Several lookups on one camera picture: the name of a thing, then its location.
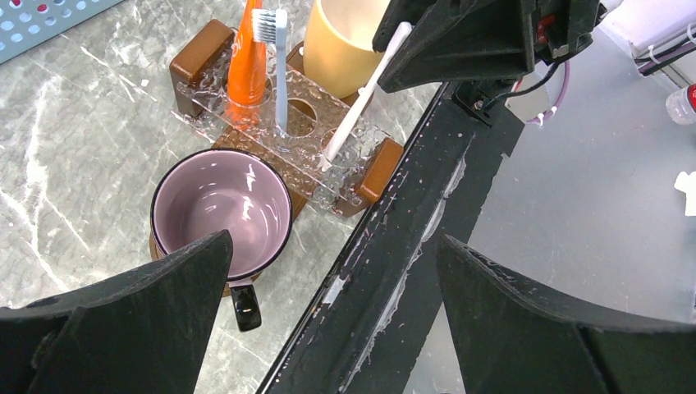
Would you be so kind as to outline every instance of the gray floor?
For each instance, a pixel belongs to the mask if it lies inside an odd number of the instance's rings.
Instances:
[[[602,31],[593,37],[572,61],[561,110],[543,128],[527,126],[503,160],[469,244],[580,299],[696,323],[696,222],[674,189],[679,172],[696,171],[696,127],[666,115],[678,88],[664,75],[641,78]],[[548,84],[550,97],[560,79]],[[511,110],[533,117],[548,106],[539,92],[511,100]],[[459,392],[441,308],[404,394]]]

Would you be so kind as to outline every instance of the ceramic mug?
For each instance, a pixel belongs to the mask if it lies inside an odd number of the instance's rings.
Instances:
[[[281,253],[290,237],[292,202],[278,173],[237,149],[206,149],[182,159],[159,182],[150,214],[162,254],[227,229],[232,261],[227,273],[237,325],[261,325],[251,277]]]
[[[372,49],[389,0],[315,0],[304,36],[304,74],[343,99],[363,87],[382,60]]]

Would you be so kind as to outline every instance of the toothbrush bristles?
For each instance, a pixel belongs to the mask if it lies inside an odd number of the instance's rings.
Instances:
[[[276,12],[260,8],[252,10],[254,41],[266,44],[276,43]]]

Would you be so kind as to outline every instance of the marble countertop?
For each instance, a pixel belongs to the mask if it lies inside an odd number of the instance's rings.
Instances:
[[[0,65],[0,305],[21,307],[150,261],[149,204],[168,168],[222,129],[176,111],[168,64],[245,2],[126,1]],[[266,1],[302,40],[312,2]],[[436,86],[377,92],[365,117],[403,143]],[[308,204],[254,284],[263,325],[240,333],[223,299],[197,392],[254,392],[357,218]]]

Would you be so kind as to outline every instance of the toothbrush handle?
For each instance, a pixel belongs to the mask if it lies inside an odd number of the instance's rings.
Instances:
[[[333,137],[331,140],[329,140],[328,145],[324,150],[324,157],[329,162],[336,157],[338,151],[341,149],[341,146],[343,146],[343,144],[346,142],[350,131],[353,130],[353,126],[355,126],[355,123],[358,121],[358,117],[363,111],[363,108],[365,108],[365,105],[367,105],[368,99],[370,95],[372,95],[373,91],[374,89],[370,91],[363,90],[363,93],[358,96],[358,99],[355,100],[353,106],[350,107],[350,110],[348,110],[348,113],[341,121],[341,124],[338,125],[338,128],[336,128],[336,131],[333,133]]]
[[[387,46],[387,51],[384,53],[382,60],[379,62],[379,64],[377,64],[377,68],[375,68],[372,76],[370,76],[370,79],[368,80],[368,83],[362,89],[362,93],[360,93],[358,99],[355,100],[353,106],[350,107],[350,111],[348,111],[346,117],[343,118],[343,121],[341,121],[341,124],[336,129],[336,132],[333,133],[333,137],[331,137],[331,140],[328,142],[328,145],[323,152],[324,159],[327,162],[330,163],[336,157],[338,151],[341,149],[341,146],[343,146],[343,144],[346,142],[346,139],[348,138],[350,131],[353,130],[353,126],[355,126],[355,123],[358,121],[358,117],[362,113],[363,108],[365,108],[370,96],[377,88],[377,81],[379,80],[379,77],[382,75],[384,70],[387,69],[387,64],[389,64],[389,61],[391,61],[392,57],[394,57],[396,51],[404,43],[406,37],[409,36],[412,29],[413,27],[409,22],[401,22],[399,27],[396,28],[396,32],[394,32],[394,35],[391,37],[389,45]]]
[[[285,47],[276,48],[276,122],[283,134],[287,133],[287,73]]]

